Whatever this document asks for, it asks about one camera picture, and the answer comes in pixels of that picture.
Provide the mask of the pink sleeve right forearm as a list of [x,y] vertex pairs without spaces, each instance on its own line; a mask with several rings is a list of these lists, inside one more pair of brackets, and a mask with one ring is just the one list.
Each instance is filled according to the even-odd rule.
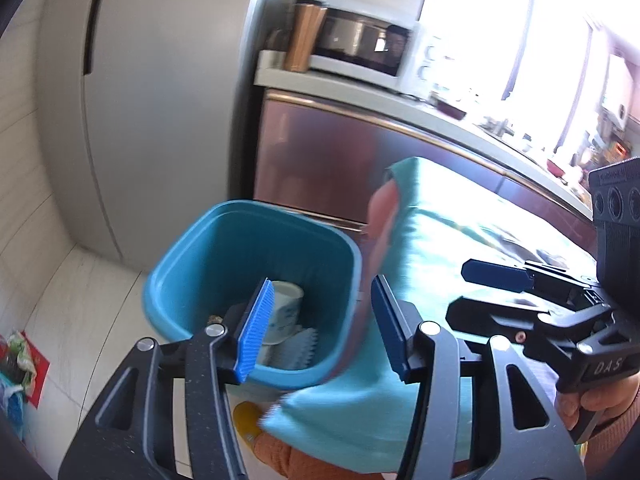
[[602,430],[588,441],[585,458],[587,477],[593,477],[601,472],[605,465],[612,460],[615,452],[626,440],[630,430],[639,417],[639,396],[616,419],[610,420]]

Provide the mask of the person's right hand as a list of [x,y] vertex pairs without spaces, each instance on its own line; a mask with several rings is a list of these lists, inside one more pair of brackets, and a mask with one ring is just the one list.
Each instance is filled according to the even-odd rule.
[[590,412],[603,412],[600,422],[620,417],[634,403],[638,390],[639,375],[635,374],[582,394],[558,392],[554,406],[566,429],[572,430],[578,422],[582,408]]

